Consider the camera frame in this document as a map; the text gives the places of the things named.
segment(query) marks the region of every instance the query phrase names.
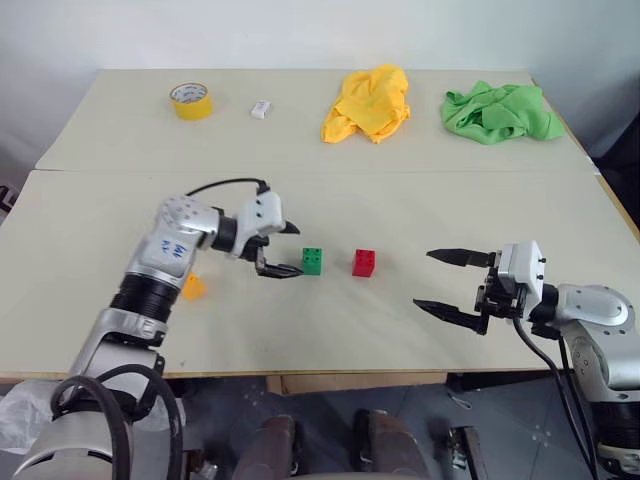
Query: white eraser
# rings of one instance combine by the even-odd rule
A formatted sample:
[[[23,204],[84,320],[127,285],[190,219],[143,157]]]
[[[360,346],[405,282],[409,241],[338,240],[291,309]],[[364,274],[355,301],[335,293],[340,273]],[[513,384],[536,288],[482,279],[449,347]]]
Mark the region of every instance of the white eraser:
[[[253,118],[259,118],[260,120],[264,120],[265,115],[269,111],[269,107],[271,106],[271,102],[268,100],[260,100],[256,103],[251,109],[251,116]]]

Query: black cable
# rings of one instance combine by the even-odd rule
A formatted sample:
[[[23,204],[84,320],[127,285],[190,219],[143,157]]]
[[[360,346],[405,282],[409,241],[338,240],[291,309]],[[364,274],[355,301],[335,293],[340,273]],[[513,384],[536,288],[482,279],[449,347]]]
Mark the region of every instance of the black cable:
[[[149,383],[160,395],[169,420],[169,466],[167,468],[167,480],[178,480],[182,475],[182,422],[180,421],[180,410],[173,396],[171,388],[162,376],[155,370],[144,365],[121,365],[98,376],[97,380],[104,382],[110,378],[124,373],[137,373],[149,380]]]
[[[596,447],[593,438],[593,434],[591,433],[591,428],[589,427],[589,422],[587,422],[587,416],[584,413],[584,409],[582,408],[582,403],[580,402],[580,397],[578,396],[578,390],[576,389],[576,384],[573,381],[573,377],[571,376],[571,372],[569,371],[569,358],[567,357],[567,349],[564,345],[564,340],[562,338],[558,339],[558,345],[560,347],[560,357],[562,358],[562,368],[564,370],[564,375],[567,378],[567,383],[569,384],[569,391],[571,392],[571,398],[573,399],[573,403],[578,410],[578,418],[580,419],[580,423],[582,424],[582,432],[584,433],[587,440],[587,447],[589,453],[589,459],[591,460],[591,464],[593,468],[597,469],[597,460],[596,460]]]
[[[191,197],[196,193],[200,193],[204,190],[208,190],[210,188],[219,187],[220,185],[228,185],[230,183],[257,183],[258,184],[258,193],[263,193],[269,190],[269,186],[267,182],[264,180],[260,180],[259,178],[228,178],[226,180],[220,180],[219,182],[209,183],[207,185],[203,185],[201,187],[196,188],[195,190],[191,190],[189,193],[186,193],[187,197]]]
[[[580,449],[580,453],[582,454],[582,458],[584,459],[587,467],[589,467],[589,472],[594,480],[598,480],[598,470],[594,469],[594,465],[591,463],[589,459],[589,455],[587,453],[587,449],[582,441],[582,437],[580,436],[580,432],[578,431],[578,425],[576,424],[575,418],[573,418],[573,413],[571,412],[571,407],[569,406],[569,399],[567,397],[566,392],[564,391],[564,385],[562,384],[562,379],[560,378],[560,372],[558,371],[558,367],[542,350],[540,350],[535,343],[531,341],[529,336],[524,332],[522,328],[522,324],[520,323],[520,319],[516,318],[513,320],[513,326],[516,329],[516,333],[520,337],[520,339],[529,347],[529,349],[535,353],[540,359],[547,364],[549,370],[553,374],[553,378],[556,381],[556,386],[558,387],[558,393],[560,394],[560,400],[562,402],[562,407],[564,409],[564,414],[567,417],[567,421],[569,422],[569,427],[571,427],[571,432],[576,439],[576,443]]]
[[[112,480],[129,480],[131,477],[131,450],[129,449],[126,420],[113,394],[98,380],[90,377],[75,376],[60,383],[51,396],[50,403],[53,419],[55,420],[64,414],[64,409],[60,406],[60,398],[66,390],[72,387],[82,387],[86,390],[98,402],[106,418],[113,454]]]

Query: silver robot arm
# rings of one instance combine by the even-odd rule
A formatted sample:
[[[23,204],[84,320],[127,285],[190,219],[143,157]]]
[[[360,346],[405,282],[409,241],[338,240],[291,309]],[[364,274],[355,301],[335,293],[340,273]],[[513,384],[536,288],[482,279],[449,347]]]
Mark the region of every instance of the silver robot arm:
[[[189,196],[165,200],[154,229],[138,245],[119,292],[98,316],[70,375],[97,378],[123,365],[162,373],[164,359],[155,348],[167,334],[171,307],[191,271],[196,250],[213,248],[232,258],[254,262],[260,276],[289,278],[302,274],[296,267],[266,262],[263,248],[269,244],[268,235],[277,232],[299,233],[285,221],[280,197],[264,182],[256,198],[234,217],[226,217],[222,210]],[[103,385],[114,394],[125,414],[131,439],[129,425],[151,410],[155,389],[146,377],[136,373],[117,375]],[[69,389],[66,399],[80,393]],[[47,426],[25,455],[14,479],[115,478],[110,425],[95,401],[81,400]]]
[[[449,323],[484,335],[490,317],[530,320],[534,335],[564,337],[580,390],[589,401],[597,454],[610,472],[640,478],[640,337],[633,306],[604,286],[543,283],[546,259],[535,242],[483,253],[441,249],[428,256],[457,266],[489,268],[475,310],[428,300],[414,303]]]

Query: tape roll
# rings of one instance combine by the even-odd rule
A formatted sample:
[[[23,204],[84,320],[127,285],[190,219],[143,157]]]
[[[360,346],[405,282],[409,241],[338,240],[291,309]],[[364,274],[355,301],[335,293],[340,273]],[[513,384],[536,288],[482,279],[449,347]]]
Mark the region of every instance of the tape roll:
[[[207,87],[201,83],[183,83],[169,93],[176,114],[184,120],[199,120],[213,112]]]

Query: table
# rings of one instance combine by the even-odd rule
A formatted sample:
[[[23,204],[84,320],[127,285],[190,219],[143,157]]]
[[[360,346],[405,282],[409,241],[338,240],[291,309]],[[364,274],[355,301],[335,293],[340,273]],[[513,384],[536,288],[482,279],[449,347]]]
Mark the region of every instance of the table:
[[[483,146],[442,126],[440,105],[450,89],[531,84],[526,72],[407,71],[411,118],[379,145],[356,134],[325,144],[320,127],[345,70],[107,70],[91,87],[59,138],[40,159],[41,170],[86,172],[369,173],[438,171],[593,171],[570,136]],[[169,90],[207,85],[215,113],[185,122]],[[249,110],[272,102],[265,120]]]
[[[303,246],[322,247],[325,273],[264,279],[201,252],[195,273],[211,293],[176,303],[161,348],[169,375],[543,368],[502,320],[482,337],[411,303],[472,309],[486,271],[426,258],[433,248],[535,238],[550,283],[603,283],[640,303],[637,241],[590,172],[255,174],[303,232],[274,238],[267,257],[299,262]],[[0,376],[63,375],[160,200],[212,176],[32,172],[0,229]],[[233,211],[252,194],[239,186],[201,198]],[[372,278],[351,276],[355,248],[378,251]],[[552,342],[539,344],[557,359]]]

